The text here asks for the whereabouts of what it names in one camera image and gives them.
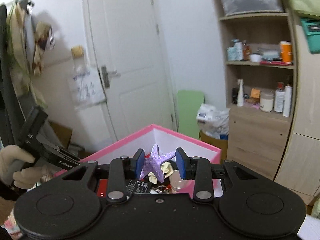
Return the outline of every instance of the white bottle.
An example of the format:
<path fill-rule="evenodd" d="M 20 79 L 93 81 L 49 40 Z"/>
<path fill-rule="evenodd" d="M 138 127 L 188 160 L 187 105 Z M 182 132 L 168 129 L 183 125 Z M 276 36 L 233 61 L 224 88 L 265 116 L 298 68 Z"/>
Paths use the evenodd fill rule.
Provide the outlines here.
<path fill-rule="evenodd" d="M 273 108 L 273 110 L 277 113 L 283 112 L 284 97 L 285 97 L 283 86 L 284 86 L 283 82 L 278 82 L 278 88 L 276 90 L 275 106 Z"/>
<path fill-rule="evenodd" d="M 283 116 L 290 116 L 290 108 L 291 108 L 291 97 L 292 97 L 292 87 L 286 86 L 284 88 L 285 97 L 284 97 L 284 107 L 283 107 Z"/>
<path fill-rule="evenodd" d="M 243 106 L 244 95 L 243 95 L 243 79 L 238 79 L 239 92 L 238 92 L 238 103 L 237 106 Z"/>
<path fill-rule="evenodd" d="M 236 60 L 243 60 L 243 44 L 241 41 L 238 39 L 232 40 L 235 45 L 234 47 L 236 48 Z"/>

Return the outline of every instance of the green board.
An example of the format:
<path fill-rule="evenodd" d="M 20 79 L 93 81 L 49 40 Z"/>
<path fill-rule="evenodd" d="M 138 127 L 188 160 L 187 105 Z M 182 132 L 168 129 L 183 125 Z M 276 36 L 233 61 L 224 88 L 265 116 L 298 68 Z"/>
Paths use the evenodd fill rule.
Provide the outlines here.
<path fill-rule="evenodd" d="M 200 91 L 180 90 L 177 93 L 179 128 L 178 132 L 199 139 L 199 127 L 196 121 L 198 110 L 204 103 L 204 94 Z"/>

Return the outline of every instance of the white wall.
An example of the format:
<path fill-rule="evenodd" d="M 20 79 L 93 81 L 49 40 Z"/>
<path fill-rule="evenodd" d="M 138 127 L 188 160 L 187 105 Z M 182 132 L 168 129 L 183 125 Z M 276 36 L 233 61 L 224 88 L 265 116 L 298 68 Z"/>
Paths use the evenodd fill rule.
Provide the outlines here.
<path fill-rule="evenodd" d="M 112 143 L 105 105 L 76 112 L 67 86 L 74 65 L 70 48 L 86 48 L 82 0 L 33 0 L 36 19 L 52 24 L 56 47 L 44 54 L 45 69 L 33 80 L 49 118 L 73 128 L 72 141 L 96 151 Z M 212 0 L 156 0 L 167 48 L 173 90 L 201 90 L 206 101 L 225 107 L 225 84 L 217 19 Z"/>
<path fill-rule="evenodd" d="M 71 140 L 86 150 L 100 150 L 112 143 L 103 106 L 76 112 L 67 85 L 67 75 L 74 68 L 70 49 L 75 45 L 86 47 L 82 0 L 32 1 L 33 15 L 50 23 L 55 35 L 55 49 L 44 53 L 45 69 L 39 78 L 33 79 L 33 84 L 44 95 L 49 119 L 71 127 Z"/>
<path fill-rule="evenodd" d="M 157 0 L 173 88 L 200 90 L 207 103 L 226 106 L 218 20 L 212 0 Z"/>

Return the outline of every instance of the pink box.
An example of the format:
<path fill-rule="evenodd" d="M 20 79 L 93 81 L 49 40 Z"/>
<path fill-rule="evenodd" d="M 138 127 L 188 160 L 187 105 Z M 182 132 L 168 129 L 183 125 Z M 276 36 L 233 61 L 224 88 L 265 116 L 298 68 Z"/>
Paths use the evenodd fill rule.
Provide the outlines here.
<path fill-rule="evenodd" d="M 107 164 L 121 155 L 133 157 L 139 148 L 144 149 L 145 155 L 148 155 L 155 143 L 159 146 L 160 154 L 172 152 L 181 147 L 189 157 L 199 156 L 210 160 L 211 163 L 220 163 L 221 149 L 155 124 L 113 143 L 81 162 L 96 160 L 99 164 Z M 193 185 L 194 181 L 189 182 L 181 192 L 188 192 L 192 196 Z"/>

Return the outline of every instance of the starfish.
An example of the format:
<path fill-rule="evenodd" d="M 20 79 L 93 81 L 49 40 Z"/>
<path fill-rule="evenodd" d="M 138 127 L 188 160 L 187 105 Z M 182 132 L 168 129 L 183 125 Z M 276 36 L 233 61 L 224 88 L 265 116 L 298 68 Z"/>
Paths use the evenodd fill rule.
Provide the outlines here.
<path fill-rule="evenodd" d="M 142 167 L 139 179 L 143 179 L 150 172 L 153 172 L 159 182 L 164 182 L 164 175 L 161 170 L 161 165 L 172 159 L 175 155 L 176 152 L 169 152 L 163 155 L 159 155 L 159 146 L 155 144 L 152 148 L 150 157 L 144 159 L 144 165 Z"/>

